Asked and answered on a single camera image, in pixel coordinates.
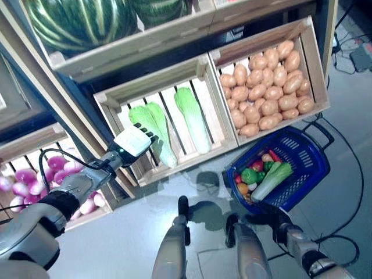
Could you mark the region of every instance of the striped watermelon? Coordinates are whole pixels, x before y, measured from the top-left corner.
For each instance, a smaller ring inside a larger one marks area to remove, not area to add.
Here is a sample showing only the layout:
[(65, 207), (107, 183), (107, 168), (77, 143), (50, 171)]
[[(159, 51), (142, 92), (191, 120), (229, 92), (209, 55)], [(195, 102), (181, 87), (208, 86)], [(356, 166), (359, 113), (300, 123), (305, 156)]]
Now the striped watermelon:
[(131, 0), (131, 3), (146, 29), (187, 14), (184, 0)]
[(75, 55), (134, 33), (128, 0), (24, 0), (36, 34), (52, 50)]

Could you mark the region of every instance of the blue shopping basket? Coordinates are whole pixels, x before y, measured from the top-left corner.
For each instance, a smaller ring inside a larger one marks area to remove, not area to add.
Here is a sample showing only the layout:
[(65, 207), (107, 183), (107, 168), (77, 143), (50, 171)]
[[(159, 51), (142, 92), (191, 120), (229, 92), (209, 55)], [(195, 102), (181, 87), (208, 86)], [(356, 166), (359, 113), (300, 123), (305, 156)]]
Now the blue shopping basket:
[[(311, 126), (318, 128), (328, 138), (327, 144), (323, 147), (306, 133)], [(294, 172), (263, 201), (289, 211), (330, 172), (330, 164), (324, 150), (333, 142), (333, 136), (317, 122), (309, 123), (303, 130), (290, 126), (280, 129), (265, 136), (230, 164), (226, 171), (228, 186), (248, 211), (259, 214), (259, 208), (254, 203), (248, 203), (240, 194), (234, 179), (243, 169), (271, 149), (283, 162), (290, 163)]]

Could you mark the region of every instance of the power cord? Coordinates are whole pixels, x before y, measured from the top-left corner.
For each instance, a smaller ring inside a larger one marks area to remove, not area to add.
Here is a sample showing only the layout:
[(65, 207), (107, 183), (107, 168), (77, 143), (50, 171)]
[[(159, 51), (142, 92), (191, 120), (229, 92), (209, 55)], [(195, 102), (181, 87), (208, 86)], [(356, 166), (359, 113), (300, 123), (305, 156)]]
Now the power cord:
[[(359, 195), (359, 200), (358, 200), (358, 203), (357, 203), (357, 206), (356, 206), (354, 212), (352, 213), (350, 218), (347, 219), (346, 222), (344, 222), (341, 226), (337, 227), (333, 232), (326, 235), (325, 237), (321, 237), (321, 238), (315, 240), (315, 243), (317, 243), (317, 244), (321, 244), (322, 242), (324, 242), (324, 241), (326, 241), (330, 238), (340, 238), (340, 239), (344, 239), (346, 241), (349, 241), (355, 248), (355, 255), (354, 255), (354, 258), (351, 261), (346, 262), (346, 263), (341, 265), (343, 267), (348, 267), (348, 266), (350, 266), (350, 265), (352, 265), (352, 264), (354, 264), (358, 261), (359, 255), (360, 255), (359, 246), (353, 239), (351, 239), (349, 237), (346, 237), (346, 236), (343, 236), (343, 235), (338, 235), (336, 233), (338, 233), (343, 228), (345, 228), (347, 225), (349, 225), (350, 222), (355, 218), (355, 216), (359, 212), (360, 206), (362, 205), (363, 195), (364, 195), (364, 174), (363, 174), (362, 164), (360, 163), (358, 156), (355, 154), (354, 149), (351, 147), (351, 144), (348, 142), (348, 140), (345, 138), (345, 136), (332, 123), (330, 123), (325, 117), (323, 117), (322, 113), (317, 114), (316, 120), (313, 120), (313, 121), (303, 120), (303, 121), (307, 122), (307, 123), (314, 123), (314, 122), (318, 121), (319, 119), (323, 119), (343, 139), (343, 141), (346, 143), (346, 145), (348, 146), (350, 151), (353, 153), (353, 156), (354, 156), (354, 158), (355, 158), (355, 160), (358, 164), (358, 168), (359, 168), (359, 171), (360, 171), (360, 180), (361, 180), (360, 195)], [(272, 256), (272, 257), (268, 258), (268, 260), (274, 260), (274, 259), (277, 259), (277, 258), (282, 257), (284, 255), (289, 255), (289, 253), (287, 251), (284, 251), (284, 253)]]

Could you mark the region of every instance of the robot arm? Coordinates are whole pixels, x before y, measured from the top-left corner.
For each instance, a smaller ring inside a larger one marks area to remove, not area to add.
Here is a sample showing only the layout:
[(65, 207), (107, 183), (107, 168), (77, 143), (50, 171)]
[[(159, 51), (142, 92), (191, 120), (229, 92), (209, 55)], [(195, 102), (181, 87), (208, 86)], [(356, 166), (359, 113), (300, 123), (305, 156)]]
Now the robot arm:
[(15, 217), (0, 234), (2, 274), (11, 275), (18, 269), (14, 268), (17, 263), (9, 260), (26, 260), (39, 265), (35, 270), (40, 267), (48, 270), (59, 256), (55, 238), (64, 233), (73, 213), (93, 191), (115, 178), (118, 168), (130, 166), (145, 153), (156, 140), (156, 136), (151, 136), (152, 133), (146, 135), (136, 127), (126, 129), (98, 162), (90, 163), (94, 168), (86, 167), (66, 177), (59, 188)]

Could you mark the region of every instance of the white tile floor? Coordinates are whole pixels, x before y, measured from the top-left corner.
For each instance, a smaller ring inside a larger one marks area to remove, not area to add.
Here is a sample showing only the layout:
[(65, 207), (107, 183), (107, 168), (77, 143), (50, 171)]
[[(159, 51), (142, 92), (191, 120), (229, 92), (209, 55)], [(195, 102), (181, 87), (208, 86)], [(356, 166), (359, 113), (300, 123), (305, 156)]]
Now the white tile floor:
[[(340, 28), (339, 37), (346, 34)], [(348, 61), (339, 65), (348, 67)], [(366, 189), (359, 214), (340, 234), (359, 245), (359, 261), (348, 268), (356, 278), (370, 278), (372, 255), (372, 73), (349, 76), (331, 66), (329, 95), (331, 109), (324, 116), (346, 136), (354, 147), (364, 170)], [(327, 234), (352, 213), (360, 191), (357, 164), (336, 134), (326, 150), (331, 173), (291, 210), (294, 223), (312, 238)], [(67, 232), (59, 238), (61, 254), (50, 269), (51, 278), (149, 278), (155, 257), (171, 222), (177, 214), (177, 199), (189, 197), (191, 205), (210, 201), (195, 212), (189, 223), (191, 245), (187, 247), (188, 278), (237, 278), (236, 250), (224, 246), (224, 222), (231, 212), (245, 209), (233, 199), (223, 184), (221, 172), (246, 148), (223, 155), (191, 170), (170, 177), (169, 181), (143, 188), (143, 198), (129, 203), (113, 214)], [(212, 185), (203, 185), (209, 176)], [(268, 227), (254, 228), (268, 256), (281, 251), (271, 239)], [(351, 244), (330, 240), (323, 252), (337, 262), (353, 257)], [(201, 270), (198, 266), (199, 253)], [(274, 278), (307, 278), (288, 256), (270, 262)]]

